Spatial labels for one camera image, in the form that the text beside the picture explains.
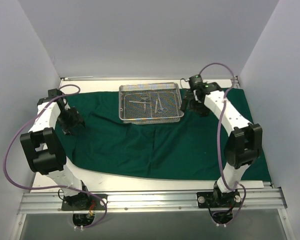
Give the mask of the green surgical drape cloth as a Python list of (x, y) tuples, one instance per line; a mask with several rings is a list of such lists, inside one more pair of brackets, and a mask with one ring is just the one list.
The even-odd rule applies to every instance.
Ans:
[(85, 126), (65, 135), (55, 132), (71, 162), (82, 169), (129, 177), (212, 180), (220, 177), (218, 148), (228, 135), (218, 119), (187, 111), (179, 122), (127, 124), (119, 118), (117, 92), (89, 92), (68, 97)]

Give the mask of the metal mesh instrument tray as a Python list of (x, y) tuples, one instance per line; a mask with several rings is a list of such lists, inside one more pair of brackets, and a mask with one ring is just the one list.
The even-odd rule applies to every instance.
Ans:
[[(155, 113), (157, 94), (159, 94), (162, 106), (167, 108), (167, 113)], [(129, 101), (142, 101), (141, 95), (149, 95), (150, 103), (131, 103)], [(119, 119), (125, 124), (167, 124), (176, 123), (184, 116), (181, 111), (181, 93), (177, 83), (149, 83), (136, 85), (122, 85), (118, 94)]]

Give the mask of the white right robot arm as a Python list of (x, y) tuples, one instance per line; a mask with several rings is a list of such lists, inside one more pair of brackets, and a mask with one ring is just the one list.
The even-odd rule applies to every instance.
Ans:
[(212, 193), (213, 203), (224, 206), (230, 201), (246, 170), (262, 153), (263, 129), (247, 120), (227, 98), (230, 89), (223, 91), (218, 84), (204, 83), (196, 89), (188, 89), (182, 98), (181, 110), (187, 108), (198, 114), (210, 112), (218, 119), (217, 159), (220, 178)]

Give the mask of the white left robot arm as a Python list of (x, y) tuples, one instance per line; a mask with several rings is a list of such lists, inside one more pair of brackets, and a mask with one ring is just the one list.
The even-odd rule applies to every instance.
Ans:
[(67, 167), (66, 151), (55, 131), (59, 126), (65, 135), (72, 135), (74, 128), (86, 126), (85, 121), (57, 88), (39, 99), (37, 110), (32, 127), (19, 138), (28, 165), (34, 173), (52, 179), (62, 189), (64, 201), (85, 210), (90, 206), (91, 197), (83, 181)]

